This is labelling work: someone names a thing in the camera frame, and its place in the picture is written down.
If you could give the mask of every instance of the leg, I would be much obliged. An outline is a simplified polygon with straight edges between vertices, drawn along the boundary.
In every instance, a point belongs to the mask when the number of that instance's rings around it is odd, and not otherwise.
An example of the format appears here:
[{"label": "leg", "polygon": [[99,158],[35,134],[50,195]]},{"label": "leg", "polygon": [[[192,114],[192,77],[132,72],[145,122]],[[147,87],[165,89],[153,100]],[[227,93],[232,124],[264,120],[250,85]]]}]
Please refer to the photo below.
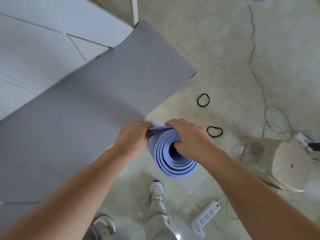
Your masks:
[{"label": "leg", "polygon": [[93,222],[94,232],[97,234],[97,240],[121,240],[117,236],[116,224],[113,219],[107,215],[100,215]]},{"label": "leg", "polygon": [[149,187],[150,209],[146,218],[146,240],[176,240],[164,205],[165,189],[155,180]]}]

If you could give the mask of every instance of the rolled yoga mat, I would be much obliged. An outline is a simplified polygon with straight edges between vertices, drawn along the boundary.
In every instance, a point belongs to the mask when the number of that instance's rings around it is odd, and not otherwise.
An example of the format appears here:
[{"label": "rolled yoga mat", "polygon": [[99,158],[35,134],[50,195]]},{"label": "rolled yoga mat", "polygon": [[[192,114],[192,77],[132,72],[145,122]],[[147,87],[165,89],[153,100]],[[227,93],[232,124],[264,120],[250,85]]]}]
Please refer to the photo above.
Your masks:
[{"label": "rolled yoga mat", "polygon": [[176,129],[171,126],[155,126],[150,130],[158,132],[149,139],[147,148],[154,159],[158,169],[166,176],[180,179],[192,174],[198,167],[198,163],[186,159],[179,154],[174,147],[175,141],[181,141]]}]

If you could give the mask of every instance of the clear plastic chair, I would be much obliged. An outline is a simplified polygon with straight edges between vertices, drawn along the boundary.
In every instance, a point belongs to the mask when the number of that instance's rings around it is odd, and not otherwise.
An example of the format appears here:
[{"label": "clear plastic chair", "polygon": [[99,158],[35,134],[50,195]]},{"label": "clear plastic chair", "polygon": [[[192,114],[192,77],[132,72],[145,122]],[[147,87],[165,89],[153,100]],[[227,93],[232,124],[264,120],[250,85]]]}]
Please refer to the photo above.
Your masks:
[{"label": "clear plastic chair", "polygon": [[270,138],[242,137],[236,161],[267,185],[302,192],[309,181],[312,159],[288,142]]}]

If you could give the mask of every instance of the white sneaker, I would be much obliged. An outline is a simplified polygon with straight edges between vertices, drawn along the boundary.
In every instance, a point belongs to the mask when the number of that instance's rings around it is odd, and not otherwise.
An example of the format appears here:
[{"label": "white sneaker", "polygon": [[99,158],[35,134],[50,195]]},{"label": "white sneaker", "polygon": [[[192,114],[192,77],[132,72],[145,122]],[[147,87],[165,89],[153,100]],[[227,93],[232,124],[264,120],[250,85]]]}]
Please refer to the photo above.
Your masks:
[{"label": "white sneaker", "polygon": [[149,201],[161,200],[165,202],[166,192],[163,184],[159,180],[154,180],[149,186]]},{"label": "white sneaker", "polygon": [[100,215],[93,222],[93,228],[98,239],[101,240],[104,236],[116,234],[116,224],[114,220],[107,215]]}]

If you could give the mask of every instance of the white power strip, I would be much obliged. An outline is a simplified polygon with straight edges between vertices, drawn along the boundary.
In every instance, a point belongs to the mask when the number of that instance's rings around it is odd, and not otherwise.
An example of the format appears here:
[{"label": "white power strip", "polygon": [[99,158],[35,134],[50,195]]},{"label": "white power strip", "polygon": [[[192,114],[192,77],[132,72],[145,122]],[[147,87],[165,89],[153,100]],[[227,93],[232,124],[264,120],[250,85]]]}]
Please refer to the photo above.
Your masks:
[{"label": "white power strip", "polygon": [[221,209],[216,201],[212,201],[192,222],[192,229],[200,235],[201,238],[205,237],[202,228],[214,217],[214,215]]}]

